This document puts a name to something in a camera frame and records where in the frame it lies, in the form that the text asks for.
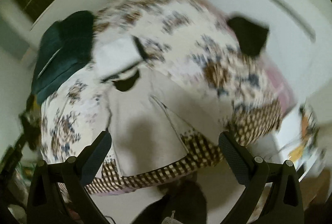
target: pink fabric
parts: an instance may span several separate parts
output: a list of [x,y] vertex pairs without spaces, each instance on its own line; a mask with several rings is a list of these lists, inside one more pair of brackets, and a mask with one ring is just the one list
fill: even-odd
[[273,85],[280,102],[282,114],[285,116],[297,102],[292,88],[289,86],[287,80],[283,77],[278,67],[265,52],[261,52],[258,64],[265,70],[271,84]]

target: gingham fabric trim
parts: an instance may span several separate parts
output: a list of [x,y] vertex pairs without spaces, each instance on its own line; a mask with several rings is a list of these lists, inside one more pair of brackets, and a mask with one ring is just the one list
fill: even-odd
[[164,184],[185,176],[198,168],[213,166],[222,160],[218,146],[212,145],[194,129],[181,137],[189,153],[183,159],[148,173],[136,176],[119,177],[115,162],[104,163],[102,178],[95,178],[86,190],[90,194],[114,192],[117,190],[140,189],[151,185]]
[[282,113],[279,100],[262,108],[250,111],[238,111],[233,115],[229,129],[235,133],[236,141],[247,146],[254,143],[261,135],[278,130],[282,122]]

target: electrical cable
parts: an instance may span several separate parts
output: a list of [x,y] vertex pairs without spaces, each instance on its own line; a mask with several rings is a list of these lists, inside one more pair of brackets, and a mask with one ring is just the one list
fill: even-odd
[[110,219],[113,221],[114,224],[117,224],[117,223],[115,222],[114,218],[112,218],[111,216],[104,216],[104,217],[106,217],[106,218],[110,218]]
[[272,153],[268,153],[266,154],[263,159],[265,159],[265,161],[269,161],[270,159],[272,159],[274,156],[276,156],[277,154],[279,154],[281,151],[287,149],[288,147],[290,147],[292,144],[296,143],[296,142],[301,142],[301,134],[297,135],[294,139],[291,139],[287,144],[285,144],[283,147],[281,147],[279,150],[272,152]]

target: white fabric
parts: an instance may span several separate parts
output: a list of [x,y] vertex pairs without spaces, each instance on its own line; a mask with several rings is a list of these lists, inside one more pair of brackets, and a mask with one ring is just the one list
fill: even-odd
[[218,124],[157,71],[141,69],[129,91],[112,87],[107,95],[112,111],[109,130],[121,176],[146,173],[185,157],[188,151],[180,134],[192,127],[217,144]]
[[97,78],[100,80],[119,74],[142,61],[131,35],[126,35],[113,42],[99,43],[93,49],[92,57],[96,62]]

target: dark green fabric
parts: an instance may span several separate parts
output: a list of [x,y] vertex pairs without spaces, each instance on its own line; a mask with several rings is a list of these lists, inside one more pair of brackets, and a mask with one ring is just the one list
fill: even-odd
[[253,58],[259,55],[269,32],[267,27],[259,26],[240,16],[229,19],[227,25],[234,31],[243,54]]
[[[39,105],[90,61],[93,19],[89,11],[78,11],[63,21],[55,22],[44,33],[31,88],[32,93],[37,95]],[[38,78],[58,49],[60,51]]]

